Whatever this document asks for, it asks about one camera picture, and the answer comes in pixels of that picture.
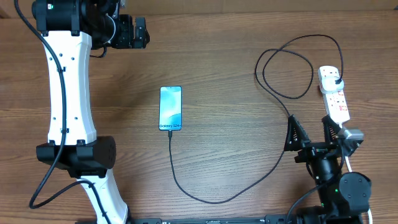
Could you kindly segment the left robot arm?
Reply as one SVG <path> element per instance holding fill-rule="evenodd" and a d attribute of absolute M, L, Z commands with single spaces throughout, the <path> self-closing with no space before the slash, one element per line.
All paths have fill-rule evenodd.
<path fill-rule="evenodd" d="M 90 104 L 92 50 L 143 49 L 150 41 L 144 17 L 121 14 L 121 1 L 36 0 L 32 14 L 49 68 L 51 121 L 40 162 L 68 172 L 84 188 L 96 223 L 132 223 L 116 184 L 116 142 L 96 132 Z"/>

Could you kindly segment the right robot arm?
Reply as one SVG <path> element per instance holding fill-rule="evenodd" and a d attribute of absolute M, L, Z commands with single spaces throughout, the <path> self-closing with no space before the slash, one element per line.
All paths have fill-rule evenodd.
<path fill-rule="evenodd" d="M 371 180 L 359 172 L 343 172 L 345 159 L 364 140 L 364 133 L 322 118 L 324 141 L 312 142 L 302 125 L 288 118 L 284 151 L 295 151 L 296 163 L 304 163 L 315 187 L 289 208 L 285 223 L 362 223 L 369 210 Z"/>

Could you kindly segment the Samsung Galaxy smartphone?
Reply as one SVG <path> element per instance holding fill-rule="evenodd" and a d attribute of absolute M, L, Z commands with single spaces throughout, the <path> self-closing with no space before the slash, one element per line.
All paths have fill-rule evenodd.
<path fill-rule="evenodd" d="M 159 129 L 179 131 L 182 128 L 182 87 L 162 86 L 159 100 Z"/>

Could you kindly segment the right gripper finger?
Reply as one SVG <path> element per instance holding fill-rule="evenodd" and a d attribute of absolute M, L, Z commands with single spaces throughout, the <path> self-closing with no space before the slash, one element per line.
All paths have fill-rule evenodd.
<path fill-rule="evenodd" d="M 300 122 L 292 114 L 288 117 L 287 135 L 284 144 L 284 151 L 299 151 L 311 143 L 308 134 Z"/>
<path fill-rule="evenodd" d="M 331 116 L 328 114 L 322 118 L 325 142 L 333 144 L 338 139 L 340 126 L 335 123 Z"/>

